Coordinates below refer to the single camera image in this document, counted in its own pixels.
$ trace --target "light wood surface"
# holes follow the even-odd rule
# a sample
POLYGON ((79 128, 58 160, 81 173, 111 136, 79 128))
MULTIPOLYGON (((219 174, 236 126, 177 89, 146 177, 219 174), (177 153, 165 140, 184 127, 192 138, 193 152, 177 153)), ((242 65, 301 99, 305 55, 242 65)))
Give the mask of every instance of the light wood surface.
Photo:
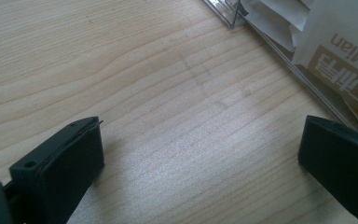
POLYGON ((104 120, 106 166, 69 223, 358 223, 297 163, 308 114, 329 118, 200 0, 0 0, 0 180, 104 120))

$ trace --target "wooden table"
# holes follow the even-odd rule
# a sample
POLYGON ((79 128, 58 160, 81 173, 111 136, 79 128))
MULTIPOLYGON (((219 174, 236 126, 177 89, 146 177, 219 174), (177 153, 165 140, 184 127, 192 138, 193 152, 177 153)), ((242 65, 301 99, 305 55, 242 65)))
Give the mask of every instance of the wooden table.
POLYGON ((0 0, 0 180, 99 116, 106 166, 69 223, 358 223, 297 163, 329 118, 201 1, 0 0))

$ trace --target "tabletop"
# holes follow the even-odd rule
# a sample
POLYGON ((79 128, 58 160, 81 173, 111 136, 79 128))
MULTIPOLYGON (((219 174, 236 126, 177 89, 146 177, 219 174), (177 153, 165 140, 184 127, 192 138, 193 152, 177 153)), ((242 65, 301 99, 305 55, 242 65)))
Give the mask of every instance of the tabletop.
POLYGON ((103 120, 105 167, 68 223, 358 223, 297 162, 307 115, 331 119, 201 0, 0 0, 0 181, 103 120))

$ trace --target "wood grain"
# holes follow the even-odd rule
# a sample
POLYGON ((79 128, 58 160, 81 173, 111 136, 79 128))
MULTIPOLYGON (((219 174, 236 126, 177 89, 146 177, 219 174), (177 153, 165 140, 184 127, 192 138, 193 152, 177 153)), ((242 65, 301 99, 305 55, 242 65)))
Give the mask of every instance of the wood grain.
POLYGON ((99 116, 106 166, 69 223, 358 223, 297 163, 329 116, 202 1, 0 0, 0 180, 99 116))

